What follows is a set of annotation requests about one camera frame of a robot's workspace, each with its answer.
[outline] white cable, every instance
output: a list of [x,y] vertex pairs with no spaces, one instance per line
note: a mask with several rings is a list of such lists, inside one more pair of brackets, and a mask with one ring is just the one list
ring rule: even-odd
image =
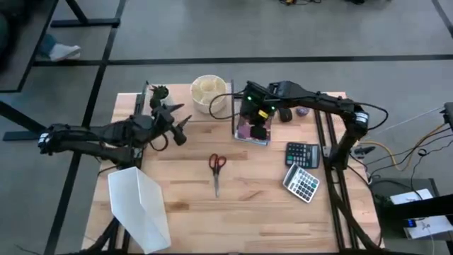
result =
[[378,135],[378,134],[380,134],[380,133],[382,133],[382,132],[384,132],[384,131],[387,131],[387,130],[389,130],[389,129],[391,129],[391,128],[394,128],[394,127],[396,127],[396,126],[402,125],[402,124],[404,124],[404,123],[408,123],[409,121],[415,120],[416,118],[419,118],[419,117],[421,117],[421,116],[427,115],[428,113],[431,113],[431,112],[433,112],[433,111],[440,110],[440,109],[442,109],[442,108],[444,108],[444,106],[441,106],[441,107],[438,107],[438,108],[429,110],[429,111],[427,111],[426,113],[421,113],[421,114],[419,114],[419,115],[417,115],[417,116],[415,116],[415,117],[409,118],[409,119],[407,119],[407,120],[401,121],[400,123],[397,123],[397,124],[395,124],[395,125],[392,125],[392,126],[390,126],[390,127],[388,127],[388,128],[385,128],[385,129],[383,129],[383,130],[380,130],[379,132],[372,133],[371,135],[367,135],[366,137],[363,137],[362,140],[369,139],[372,135]]

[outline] small succulent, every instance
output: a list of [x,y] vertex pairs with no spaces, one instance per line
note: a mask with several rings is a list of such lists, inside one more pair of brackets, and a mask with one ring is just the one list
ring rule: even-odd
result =
[[151,90],[153,91],[153,99],[162,100],[168,96],[168,89],[165,86],[152,85],[151,87]]

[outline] calculator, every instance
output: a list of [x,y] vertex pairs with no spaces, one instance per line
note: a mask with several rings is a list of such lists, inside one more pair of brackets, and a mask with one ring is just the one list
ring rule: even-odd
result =
[[285,151],[285,164],[297,164],[305,169],[317,169],[319,166],[319,145],[288,142]]
[[293,164],[283,179],[283,186],[298,198],[310,203],[318,190],[319,180],[300,166]]

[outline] scissors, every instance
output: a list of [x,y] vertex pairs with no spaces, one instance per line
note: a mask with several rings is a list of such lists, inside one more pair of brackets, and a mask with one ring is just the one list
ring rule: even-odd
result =
[[220,174],[220,169],[226,164],[227,158],[217,155],[217,154],[212,154],[210,157],[210,168],[212,169],[212,174],[214,174],[214,188],[215,188],[215,197],[219,197],[219,174]]

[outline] scissor blade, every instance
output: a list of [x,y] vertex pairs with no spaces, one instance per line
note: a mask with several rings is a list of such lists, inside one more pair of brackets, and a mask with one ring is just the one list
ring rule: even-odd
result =
[[218,198],[220,195],[219,192],[219,175],[215,174],[214,175],[214,188],[215,188],[215,197]]

